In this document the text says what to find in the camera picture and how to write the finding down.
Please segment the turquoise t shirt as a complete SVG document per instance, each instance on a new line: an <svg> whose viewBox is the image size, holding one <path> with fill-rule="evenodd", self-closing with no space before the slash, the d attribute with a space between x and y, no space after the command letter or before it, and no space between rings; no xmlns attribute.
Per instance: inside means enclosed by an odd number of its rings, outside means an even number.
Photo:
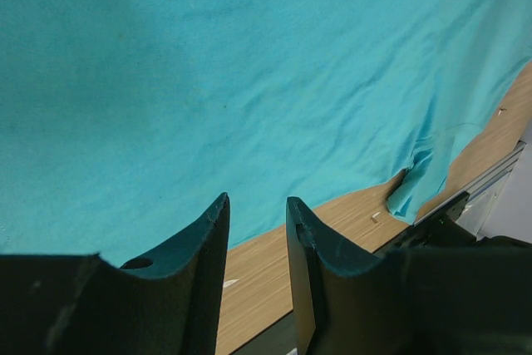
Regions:
<svg viewBox="0 0 532 355"><path fill-rule="evenodd" d="M404 182L412 222L531 59L531 0L1 0L1 251L231 245Z"/></svg>

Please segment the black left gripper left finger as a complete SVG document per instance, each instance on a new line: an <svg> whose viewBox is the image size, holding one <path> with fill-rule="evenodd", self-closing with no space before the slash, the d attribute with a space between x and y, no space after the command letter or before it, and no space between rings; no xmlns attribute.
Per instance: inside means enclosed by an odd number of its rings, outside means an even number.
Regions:
<svg viewBox="0 0 532 355"><path fill-rule="evenodd" d="M2 353L214 353L229 218L221 194L120 267L98 254L2 256Z"/></svg>

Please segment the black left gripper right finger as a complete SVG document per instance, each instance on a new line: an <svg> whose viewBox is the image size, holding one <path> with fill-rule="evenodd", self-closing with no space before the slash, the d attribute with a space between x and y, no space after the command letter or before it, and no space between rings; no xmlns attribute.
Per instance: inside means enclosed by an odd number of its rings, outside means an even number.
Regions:
<svg viewBox="0 0 532 355"><path fill-rule="evenodd" d="M297 197L286 235L301 354L528 354L531 246L437 233L372 254Z"/></svg>

